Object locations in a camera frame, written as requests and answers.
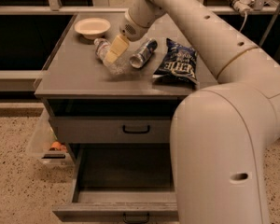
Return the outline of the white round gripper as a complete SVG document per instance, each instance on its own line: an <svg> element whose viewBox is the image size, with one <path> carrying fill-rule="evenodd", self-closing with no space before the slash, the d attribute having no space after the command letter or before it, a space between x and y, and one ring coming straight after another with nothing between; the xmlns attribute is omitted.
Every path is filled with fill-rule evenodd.
<svg viewBox="0 0 280 224"><path fill-rule="evenodd" d="M135 23L129 11L126 11L119 24L119 31L121 35L117 35L113 40L104 58L105 63L114 63L130 46L130 41L140 40L147 33L148 28Z"/></svg>

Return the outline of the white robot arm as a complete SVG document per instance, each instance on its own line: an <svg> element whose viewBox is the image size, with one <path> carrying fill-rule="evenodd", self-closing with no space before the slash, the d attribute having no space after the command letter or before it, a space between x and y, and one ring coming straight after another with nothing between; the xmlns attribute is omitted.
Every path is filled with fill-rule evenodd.
<svg viewBox="0 0 280 224"><path fill-rule="evenodd" d="M134 0L118 58L168 14L217 80L175 111L170 149L181 224L270 224L264 151L280 137L280 65L197 0Z"/></svg>

